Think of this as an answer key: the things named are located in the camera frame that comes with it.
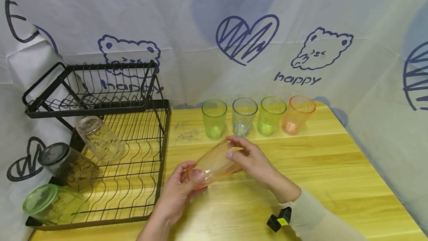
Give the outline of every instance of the orange plastic cup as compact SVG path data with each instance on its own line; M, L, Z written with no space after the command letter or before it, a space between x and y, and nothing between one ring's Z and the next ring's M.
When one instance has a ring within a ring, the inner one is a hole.
M194 165L185 170L187 179L191 179L192 176L200 172L205 175L204 181L195 187L194 190L206 187L222 176L241 170L242 167L240 165L226 158L227 151L233 150L233 147L229 143L228 140L223 140L206 152Z
M290 135L296 134L315 109L315 103L308 97L301 95L291 97L282 121L282 130Z

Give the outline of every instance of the glass jar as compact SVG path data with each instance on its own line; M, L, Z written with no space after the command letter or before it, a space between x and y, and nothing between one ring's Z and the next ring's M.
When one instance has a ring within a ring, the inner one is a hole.
M91 187L99 174L95 163L62 142L46 147L38 161L55 178L79 191Z
M24 201L22 210L47 225L70 224L87 205L82 194L69 188L45 184Z
M99 161L115 159L123 150L116 134L95 115L80 120L76 130Z

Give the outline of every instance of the clear glass jar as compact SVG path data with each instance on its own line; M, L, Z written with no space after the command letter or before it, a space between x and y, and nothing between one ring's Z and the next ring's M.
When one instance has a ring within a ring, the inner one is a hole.
M91 187L99 174L95 163L62 142L46 147L38 161L55 178L79 191Z
M99 161L115 159L123 150L116 134L95 115L80 120L76 130Z

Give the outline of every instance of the plastic cup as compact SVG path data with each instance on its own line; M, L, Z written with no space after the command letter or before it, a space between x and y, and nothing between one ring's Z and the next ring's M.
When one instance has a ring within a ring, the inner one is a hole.
M210 139L218 139L223 134L227 105L218 99L211 99L202 105L205 133Z
M257 131L260 135L270 136L287 109L285 102L277 97L266 97L262 100Z
M282 130L290 135L296 134L315 109L315 103L308 97L300 95L291 97L282 121Z
M258 109L257 103L250 98L237 98L233 104L233 134L245 137L253 125Z
M95 115L81 119L76 130L99 161L115 159L123 150L116 134Z
M232 150L229 141L223 140L185 170L187 179L191 179L192 176L201 172L205 175L204 181L195 187L195 190L206 187L220 177L241 169L240 165L226 158L229 150Z
M85 205L85 198L65 187L45 184L34 190L22 209L29 216L47 225L70 224Z

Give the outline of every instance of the yellow wooden table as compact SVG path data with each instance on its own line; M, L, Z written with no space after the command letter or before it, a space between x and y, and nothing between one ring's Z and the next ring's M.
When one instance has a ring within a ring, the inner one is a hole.
M230 108L224 136L228 134ZM278 128L272 136L264 137L253 128L247 138L260 146L281 173L370 240L427 240L323 103L317 102L317 110L295 136ZM200 109L172 111L165 179L178 163L198 159L219 141L205 135ZM277 233L266 226L270 214L278 212L278 204L269 191L246 173L232 174L209 185L204 194L188 205L183 218L172 229L170 240L299 240L289 226ZM144 224L36 231L32 240L131 241Z

